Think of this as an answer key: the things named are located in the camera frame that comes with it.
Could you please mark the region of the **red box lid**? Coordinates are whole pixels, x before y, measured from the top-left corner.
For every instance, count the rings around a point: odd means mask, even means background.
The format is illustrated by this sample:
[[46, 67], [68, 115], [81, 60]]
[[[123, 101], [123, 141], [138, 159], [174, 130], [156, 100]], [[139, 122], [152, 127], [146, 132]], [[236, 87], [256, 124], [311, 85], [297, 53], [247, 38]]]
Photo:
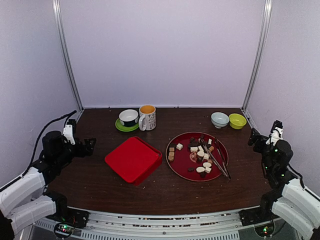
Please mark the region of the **red box lid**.
[[133, 136], [105, 156], [105, 163], [128, 184], [134, 183], [155, 160], [157, 149]]

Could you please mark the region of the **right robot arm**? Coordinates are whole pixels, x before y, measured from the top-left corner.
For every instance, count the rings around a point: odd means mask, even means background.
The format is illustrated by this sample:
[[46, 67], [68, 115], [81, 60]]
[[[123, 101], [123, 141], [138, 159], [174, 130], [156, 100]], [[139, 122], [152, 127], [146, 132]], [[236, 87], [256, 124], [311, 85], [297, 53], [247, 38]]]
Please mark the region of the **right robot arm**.
[[294, 152], [283, 139], [283, 129], [274, 127], [269, 136], [264, 136], [252, 128], [248, 145], [261, 154], [263, 176], [271, 187], [256, 210], [258, 219], [266, 221], [272, 215], [279, 216], [304, 240], [311, 239], [320, 227], [320, 198], [304, 184], [302, 175], [290, 167]]

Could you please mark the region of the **white round chocolate centre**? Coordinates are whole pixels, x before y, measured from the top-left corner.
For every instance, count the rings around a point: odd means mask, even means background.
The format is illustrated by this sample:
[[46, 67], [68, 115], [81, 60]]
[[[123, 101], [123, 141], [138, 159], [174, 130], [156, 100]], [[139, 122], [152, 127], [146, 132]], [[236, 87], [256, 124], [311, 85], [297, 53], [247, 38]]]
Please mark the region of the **white round chocolate centre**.
[[204, 155], [205, 155], [205, 152], [204, 152], [204, 151], [198, 151], [198, 152], [197, 152], [197, 155], [198, 155], [200, 158], [203, 158]]

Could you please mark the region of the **dark chocolate top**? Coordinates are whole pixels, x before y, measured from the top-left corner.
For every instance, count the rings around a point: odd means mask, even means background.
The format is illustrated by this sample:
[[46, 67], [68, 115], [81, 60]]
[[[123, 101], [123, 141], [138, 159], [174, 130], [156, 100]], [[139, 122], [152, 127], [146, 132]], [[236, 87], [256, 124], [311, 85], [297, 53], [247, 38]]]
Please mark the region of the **dark chocolate top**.
[[195, 140], [195, 138], [194, 138], [194, 137], [191, 137], [191, 138], [190, 138], [190, 140], [189, 140], [189, 142], [190, 142], [190, 143], [195, 143], [195, 142], [196, 142], [196, 140]]

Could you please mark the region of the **white oval chocolate lower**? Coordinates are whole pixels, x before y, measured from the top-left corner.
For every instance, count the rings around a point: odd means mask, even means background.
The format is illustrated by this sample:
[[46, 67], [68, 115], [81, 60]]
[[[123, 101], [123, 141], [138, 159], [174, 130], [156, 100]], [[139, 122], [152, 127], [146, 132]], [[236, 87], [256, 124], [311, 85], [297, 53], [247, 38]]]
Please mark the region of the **white oval chocolate lower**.
[[197, 167], [196, 168], [196, 172], [197, 173], [202, 173], [202, 172], [204, 172], [206, 169], [204, 168], [204, 167], [202, 167], [202, 166], [199, 166], [199, 167]]

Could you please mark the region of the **red chocolate box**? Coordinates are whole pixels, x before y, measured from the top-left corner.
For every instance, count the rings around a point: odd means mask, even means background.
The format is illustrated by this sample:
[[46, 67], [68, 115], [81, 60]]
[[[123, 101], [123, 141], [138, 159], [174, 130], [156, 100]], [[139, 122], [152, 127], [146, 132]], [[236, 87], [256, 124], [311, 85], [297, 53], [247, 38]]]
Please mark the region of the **red chocolate box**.
[[133, 182], [134, 186], [139, 186], [144, 180], [146, 180], [161, 164], [162, 164], [162, 153], [159, 150], [155, 151], [155, 161]]

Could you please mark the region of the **white square chocolate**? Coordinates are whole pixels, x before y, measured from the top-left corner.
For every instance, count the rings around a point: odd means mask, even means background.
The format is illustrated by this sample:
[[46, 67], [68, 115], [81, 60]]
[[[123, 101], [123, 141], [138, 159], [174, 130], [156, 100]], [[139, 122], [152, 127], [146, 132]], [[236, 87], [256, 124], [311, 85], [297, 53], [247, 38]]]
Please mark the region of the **white square chocolate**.
[[181, 143], [178, 143], [176, 145], [176, 149], [178, 149], [179, 151], [183, 148], [183, 145]]

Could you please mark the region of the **tan square chocolate lower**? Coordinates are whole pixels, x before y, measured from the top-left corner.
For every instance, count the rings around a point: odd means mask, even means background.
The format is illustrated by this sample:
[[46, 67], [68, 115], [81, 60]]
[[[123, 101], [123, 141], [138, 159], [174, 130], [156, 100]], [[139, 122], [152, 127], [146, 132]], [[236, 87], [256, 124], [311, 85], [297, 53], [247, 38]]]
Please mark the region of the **tan square chocolate lower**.
[[174, 151], [170, 151], [169, 154], [168, 154], [168, 160], [170, 162], [172, 162], [175, 158], [175, 152]]

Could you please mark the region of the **lime green bowl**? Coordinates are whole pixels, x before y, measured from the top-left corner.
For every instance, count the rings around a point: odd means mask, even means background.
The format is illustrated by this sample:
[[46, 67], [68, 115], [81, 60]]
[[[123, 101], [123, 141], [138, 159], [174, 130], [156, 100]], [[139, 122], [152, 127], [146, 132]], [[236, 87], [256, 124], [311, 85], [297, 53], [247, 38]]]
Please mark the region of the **lime green bowl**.
[[247, 124], [246, 118], [241, 114], [232, 113], [228, 117], [230, 127], [235, 130], [240, 130]]

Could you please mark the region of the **light blue bowl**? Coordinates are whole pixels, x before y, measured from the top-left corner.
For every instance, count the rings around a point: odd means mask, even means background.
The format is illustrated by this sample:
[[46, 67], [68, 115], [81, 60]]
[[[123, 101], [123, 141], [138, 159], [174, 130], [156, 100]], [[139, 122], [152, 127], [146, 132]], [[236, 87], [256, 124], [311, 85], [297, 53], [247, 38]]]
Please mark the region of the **light blue bowl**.
[[217, 129], [221, 129], [221, 128], [226, 127], [230, 122], [229, 117], [223, 112], [214, 112], [214, 113], [212, 113], [210, 119], [211, 119], [211, 123]]

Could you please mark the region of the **green saucer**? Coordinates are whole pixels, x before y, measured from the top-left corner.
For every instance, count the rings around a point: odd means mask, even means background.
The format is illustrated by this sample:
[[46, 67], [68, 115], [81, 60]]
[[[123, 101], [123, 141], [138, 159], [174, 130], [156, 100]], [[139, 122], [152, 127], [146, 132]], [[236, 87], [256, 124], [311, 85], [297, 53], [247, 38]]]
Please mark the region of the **green saucer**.
[[133, 126], [127, 127], [127, 126], [122, 125], [120, 119], [118, 118], [115, 121], [115, 127], [117, 130], [127, 133], [127, 132], [133, 132], [133, 131], [137, 130], [139, 128], [139, 124], [137, 123]]

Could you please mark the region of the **white and dark cup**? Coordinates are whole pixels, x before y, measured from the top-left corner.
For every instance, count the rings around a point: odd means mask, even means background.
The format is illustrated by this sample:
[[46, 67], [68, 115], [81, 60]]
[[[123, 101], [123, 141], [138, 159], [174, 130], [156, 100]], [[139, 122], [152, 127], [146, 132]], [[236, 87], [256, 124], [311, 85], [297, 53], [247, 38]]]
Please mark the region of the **white and dark cup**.
[[126, 109], [119, 114], [118, 118], [122, 126], [132, 127], [138, 123], [139, 113], [134, 109]]

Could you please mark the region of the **round red tray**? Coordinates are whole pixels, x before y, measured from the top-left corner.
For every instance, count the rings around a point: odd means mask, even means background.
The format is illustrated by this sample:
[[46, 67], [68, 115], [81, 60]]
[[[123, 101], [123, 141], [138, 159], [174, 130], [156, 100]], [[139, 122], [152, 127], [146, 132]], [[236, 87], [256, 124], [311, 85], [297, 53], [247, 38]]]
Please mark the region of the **round red tray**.
[[[181, 150], [176, 149], [177, 144], [182, 144]], [[169, 161], [169, 148], [174, 148], [174, 160]], [[198, 151], [204, 151], [204, 157], [199, 157], [197, 152], [191, 152], [190, 147], [198, 147]], [[223, 143], [216, 137], [203, 132], [185, 132], [174, 137], [166, 147], [165, 158], [170, 169], [179, 177], [192, 182], [208, 182], [220, 176], [231, 178], [228, 170], [229, 154]], [[197, 167], [203, 167], [203, 163], [209, 162], [211, 167], [205, 167], [206, 176], [201, 178], [196, 171]], [[195, 168], [194, 172], [188, 172], [188, 168]]]

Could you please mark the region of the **white patterned mug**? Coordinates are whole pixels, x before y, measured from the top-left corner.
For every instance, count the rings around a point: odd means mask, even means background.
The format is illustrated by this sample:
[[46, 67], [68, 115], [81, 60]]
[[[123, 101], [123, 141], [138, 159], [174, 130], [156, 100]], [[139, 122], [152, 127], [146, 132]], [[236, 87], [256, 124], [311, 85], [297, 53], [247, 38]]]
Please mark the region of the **white patterned mug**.
[[156, 128], [156, 107], [143, 105], [139, 108], [139, 129], [141, 131], [152, 131]]

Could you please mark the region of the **metal base rail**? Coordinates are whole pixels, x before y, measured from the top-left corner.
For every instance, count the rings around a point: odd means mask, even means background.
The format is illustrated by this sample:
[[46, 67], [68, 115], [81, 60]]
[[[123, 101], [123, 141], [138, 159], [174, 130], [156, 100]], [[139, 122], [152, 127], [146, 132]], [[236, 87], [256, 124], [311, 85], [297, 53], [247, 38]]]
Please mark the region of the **metal base rail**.
[[300, 240], [280, 218], [244, 226], [238, 210], [183, 215], [89, 211], [87, 225], [69, 240]]

